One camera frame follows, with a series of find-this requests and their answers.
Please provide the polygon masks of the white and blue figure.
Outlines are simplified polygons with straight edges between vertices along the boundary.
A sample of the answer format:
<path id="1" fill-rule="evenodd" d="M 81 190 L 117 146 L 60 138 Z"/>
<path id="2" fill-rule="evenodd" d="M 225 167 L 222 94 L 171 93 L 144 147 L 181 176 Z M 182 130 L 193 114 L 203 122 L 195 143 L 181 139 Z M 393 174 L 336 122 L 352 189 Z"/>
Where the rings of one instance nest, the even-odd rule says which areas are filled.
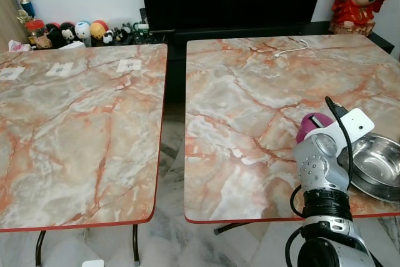
<path id="1" fill-rule="evenodd" d="M 77 24 L 75 24 L 75 33 L 77 38 L 85 44 L 85 47 L 90 48 L 92 46 L 91 24 L 89 24 L 89 22 L 77 22 Z"/>

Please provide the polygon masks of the black mouse figure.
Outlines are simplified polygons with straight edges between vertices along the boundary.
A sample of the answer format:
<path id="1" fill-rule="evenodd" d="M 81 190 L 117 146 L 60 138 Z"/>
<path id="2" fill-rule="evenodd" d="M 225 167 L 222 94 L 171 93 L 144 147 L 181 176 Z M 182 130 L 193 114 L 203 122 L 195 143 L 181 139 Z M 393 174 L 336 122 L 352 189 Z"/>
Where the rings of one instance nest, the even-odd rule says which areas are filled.
<path id="1" fill-rule="evenodd" d="M 66 22 L 59 25 L 58 23 L 48 23 L 46 25 L 47 38 L 52 44 L 53 49 L 60 49 L 71 44 L 76 39 L 74 33 L 74 25 Z"/>

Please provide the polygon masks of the marble folding table with labels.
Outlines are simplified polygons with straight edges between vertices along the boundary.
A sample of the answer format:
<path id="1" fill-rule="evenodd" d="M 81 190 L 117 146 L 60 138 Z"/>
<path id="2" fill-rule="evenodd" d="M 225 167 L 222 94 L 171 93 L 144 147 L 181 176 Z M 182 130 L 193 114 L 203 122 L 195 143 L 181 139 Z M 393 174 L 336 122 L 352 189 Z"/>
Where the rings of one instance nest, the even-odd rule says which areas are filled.
<path id="1" fill-rule="evenodd" d="M 120 59 L 142 69 L 117 73 Z M 168 47 L 0 54 L 0 233 L 148 223 L 156 206 Z M 55 63 L 72 75 L 47 76 Z"/>

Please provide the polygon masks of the red-lidded jar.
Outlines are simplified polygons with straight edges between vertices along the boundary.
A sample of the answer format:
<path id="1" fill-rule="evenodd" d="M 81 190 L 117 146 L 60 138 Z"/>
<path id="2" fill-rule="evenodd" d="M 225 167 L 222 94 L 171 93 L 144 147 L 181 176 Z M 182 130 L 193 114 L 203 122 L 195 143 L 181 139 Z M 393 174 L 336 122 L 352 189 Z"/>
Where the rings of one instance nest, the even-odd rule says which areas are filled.
<path id="1" fill-rule="evenodd" d="M 42 19 L 32 19 L 26 22 L 26 29 L 29 31 L 29 39 L 37 49 L 51 49 L 53 44 L 48 38 L 48 31 Z"/>

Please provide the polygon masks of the white paper label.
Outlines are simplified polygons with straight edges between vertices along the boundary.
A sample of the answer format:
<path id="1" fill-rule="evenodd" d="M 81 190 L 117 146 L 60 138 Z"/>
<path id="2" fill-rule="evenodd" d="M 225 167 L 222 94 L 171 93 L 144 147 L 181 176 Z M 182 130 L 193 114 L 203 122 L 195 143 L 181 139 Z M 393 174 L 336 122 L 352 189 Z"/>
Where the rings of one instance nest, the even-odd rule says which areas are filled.
<path id="1" fill-rule="evenodd" d="M 15 81 L 25 69 L 22 66 L 0 69 L 0 81 Z"/>
<path id="2" fill-rule="evenodd" d="M 55 63 L 46 73 L 47 76 L 58 76 L 59 78 L 67 78 L 72 75 L 74 63 Z"/>
<path id="3" fill-rule="evenodd" d="M 141 70 L 143 62 L 140 59 L 120 59 L 117 65 L 117 73 Z"/>

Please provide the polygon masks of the yellow and red figure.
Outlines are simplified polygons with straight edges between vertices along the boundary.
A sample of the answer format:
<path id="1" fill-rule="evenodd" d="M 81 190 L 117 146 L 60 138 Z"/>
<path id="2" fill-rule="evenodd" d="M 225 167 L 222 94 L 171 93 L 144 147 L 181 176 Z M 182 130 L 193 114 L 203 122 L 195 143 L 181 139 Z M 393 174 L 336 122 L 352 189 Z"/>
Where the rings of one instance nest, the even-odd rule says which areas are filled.
<path id="1" fill-rule="evenodd" d="M 98 47 L 105 45 L 106 43 L 104 42 L 104 36 L 108 30 L 108 24 L 106 24 L 105 21 L 102 21 L 102 19 L 93 21 L 89 27 L 89 34 L 92 38 L 92 46 Z"/>

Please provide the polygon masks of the pink and white bag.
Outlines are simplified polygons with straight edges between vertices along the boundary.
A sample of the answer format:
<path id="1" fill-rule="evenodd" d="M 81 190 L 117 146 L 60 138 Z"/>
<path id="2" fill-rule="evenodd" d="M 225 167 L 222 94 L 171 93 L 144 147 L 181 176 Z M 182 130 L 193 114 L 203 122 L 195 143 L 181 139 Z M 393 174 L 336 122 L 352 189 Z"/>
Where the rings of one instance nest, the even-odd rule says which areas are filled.
<path id="1" fill-rule="evenodd" d="M 10 39 L 8 42 L 9 53 L 31 51 L 31 50 L 32 50 L 31 44 L 21 43 L 19 41 L 15 41 L 14 39 Z"/>

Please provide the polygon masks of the black remote control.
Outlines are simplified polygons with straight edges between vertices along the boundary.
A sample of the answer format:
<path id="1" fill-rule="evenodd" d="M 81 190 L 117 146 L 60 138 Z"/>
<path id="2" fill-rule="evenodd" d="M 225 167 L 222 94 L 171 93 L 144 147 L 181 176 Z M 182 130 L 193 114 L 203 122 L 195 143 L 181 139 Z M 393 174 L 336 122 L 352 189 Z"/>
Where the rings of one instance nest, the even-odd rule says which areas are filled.
<path id="1" fill-rule="evenodd" d="M 139 9 L 140 17 L 141 17 L 141 22 L 138 24 L 137 29 L 140 30 L 148 30 L 149 29 L 149 24 L 148 24 L 148 13 L 146 12 L 145 8 Z"/>

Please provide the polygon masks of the purple cup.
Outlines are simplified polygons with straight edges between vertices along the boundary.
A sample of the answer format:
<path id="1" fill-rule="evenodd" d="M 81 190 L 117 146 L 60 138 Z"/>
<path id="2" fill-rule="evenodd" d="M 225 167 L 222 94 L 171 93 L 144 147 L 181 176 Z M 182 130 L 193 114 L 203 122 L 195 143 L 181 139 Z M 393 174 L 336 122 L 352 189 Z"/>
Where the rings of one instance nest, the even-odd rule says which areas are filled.
<path id="1" fill-rule="evenodd" d="M 297 144 L 301 143 L 306 138 L 308 133 L 315 129 L 324 129 L 334 123 L 332 119 L 322 113 L 309 113 L 303 116 L 298 134 L 296 135 Z"/>

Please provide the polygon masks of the small panda figure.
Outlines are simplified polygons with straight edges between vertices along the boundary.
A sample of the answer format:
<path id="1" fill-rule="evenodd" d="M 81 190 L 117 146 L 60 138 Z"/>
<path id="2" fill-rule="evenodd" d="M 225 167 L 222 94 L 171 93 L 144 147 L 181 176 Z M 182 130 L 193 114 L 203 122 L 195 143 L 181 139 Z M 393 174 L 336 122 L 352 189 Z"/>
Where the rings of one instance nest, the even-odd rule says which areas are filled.
<path id="1" fill-rule="evenodd" d="M 115 45 L 116 44 L 116 33 L 112 30 L 108 30 L 105 33 L 103 33 L 102 43 L 105 46 Z"/>

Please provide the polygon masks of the black television stand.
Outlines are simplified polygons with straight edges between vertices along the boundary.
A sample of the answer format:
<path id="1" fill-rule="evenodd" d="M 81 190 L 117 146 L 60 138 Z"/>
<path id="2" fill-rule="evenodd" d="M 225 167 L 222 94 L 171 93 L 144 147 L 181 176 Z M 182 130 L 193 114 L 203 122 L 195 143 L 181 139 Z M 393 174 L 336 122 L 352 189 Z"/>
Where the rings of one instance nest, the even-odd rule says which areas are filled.
<path id="1" fill-rule="evenodd" d="M 255 27 L 225 27 L 214 29 L 178 29 L 157 31 L 154 44 L 168 46 L 168 60 L 182 61 L 186 58 L 186 43 L 197 39 L 229 38 L 276 38 L 277 36 L 315 36 L 332 34 L 328 21 L 294 23 L 284 25 L 257 25 Z"/>

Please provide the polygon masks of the stainless steel bowl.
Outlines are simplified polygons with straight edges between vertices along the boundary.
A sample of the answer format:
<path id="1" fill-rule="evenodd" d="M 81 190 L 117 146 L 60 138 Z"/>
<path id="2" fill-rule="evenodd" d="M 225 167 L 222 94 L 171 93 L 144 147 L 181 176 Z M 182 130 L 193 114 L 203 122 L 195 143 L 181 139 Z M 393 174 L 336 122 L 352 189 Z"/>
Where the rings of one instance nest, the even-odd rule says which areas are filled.
<path id="1" fill-rule="evenodd" d="M 352 155 L 352 184 L 372 198 L 399 204 L 400 145 L 370 132 L 352 144 Z"/>

